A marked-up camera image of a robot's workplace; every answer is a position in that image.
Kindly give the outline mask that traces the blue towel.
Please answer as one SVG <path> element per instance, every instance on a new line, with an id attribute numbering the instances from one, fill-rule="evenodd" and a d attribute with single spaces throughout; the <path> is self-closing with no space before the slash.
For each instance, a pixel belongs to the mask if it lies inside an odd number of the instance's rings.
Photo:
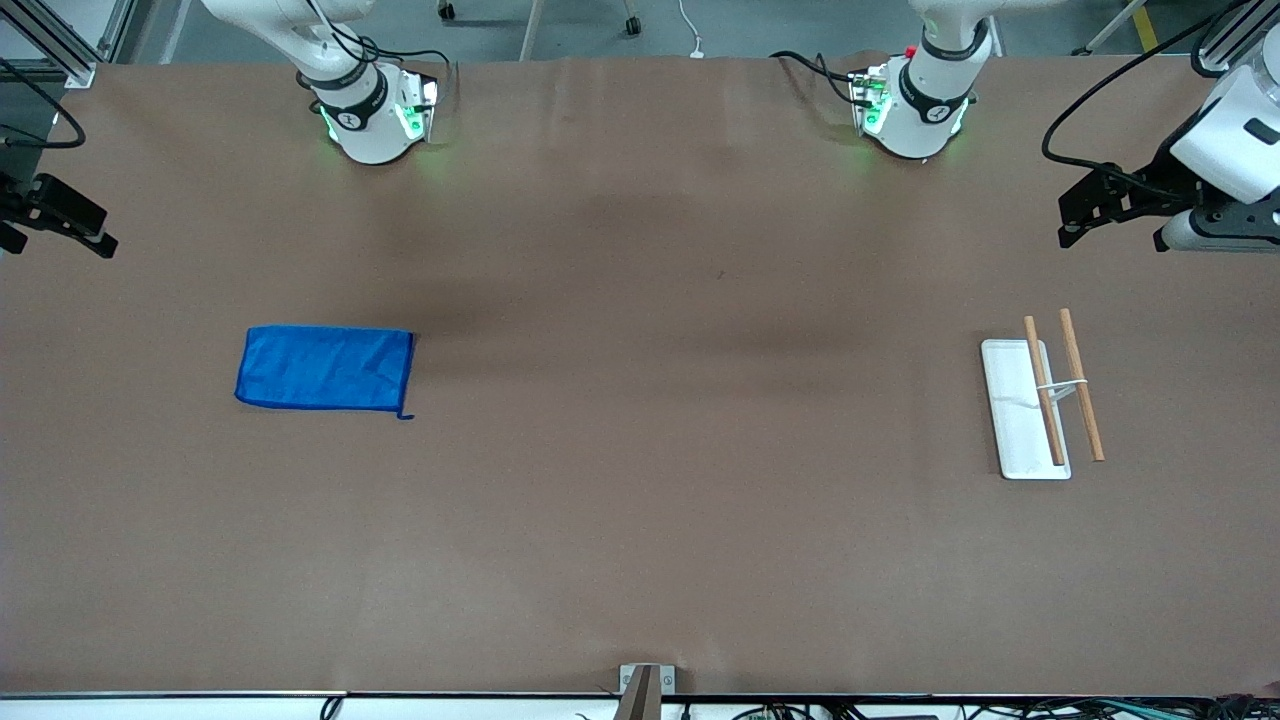
<path id="1" fill-rule="evenodd" d="M 246 332 L 234 396 L 255 407 L 291 411 L 404 410 L 415 334 L 339 325 L 256 325 Z"/>

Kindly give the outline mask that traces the beige stand leg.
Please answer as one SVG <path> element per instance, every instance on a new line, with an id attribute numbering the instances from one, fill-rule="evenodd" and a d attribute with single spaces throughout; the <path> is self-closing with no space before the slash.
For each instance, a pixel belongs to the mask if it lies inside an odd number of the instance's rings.
<path id="1" fill-rule="evenodd" d="M 1070 51 L 1071 56 L 1089 56 L 1097 53 L 1123 27 L 1132 26 L 1143 53 L 1157 44 L 1155 24 L 1146 5 L 1149 0 L 1126 0 L 1120 12 L 1114 15 L 1092 38 Z"/>

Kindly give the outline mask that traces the aluminium frame post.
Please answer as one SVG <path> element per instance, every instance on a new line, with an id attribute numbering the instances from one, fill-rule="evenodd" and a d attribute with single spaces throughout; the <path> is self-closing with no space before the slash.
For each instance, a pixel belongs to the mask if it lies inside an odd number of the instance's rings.
<path id="1" fill-rule="evenodd" d="M 1245 63 L 1267 33 L 1280 26 L 1280 0 L 1230 0 L 1196 36 L 1193 72 L 1217 79 Z"/>
<path id="2" fill-rule="evenodd" d="M 97 65 L 122 56 L 138 0 L 0 0 L 0 58 L 88 88 Z"/>

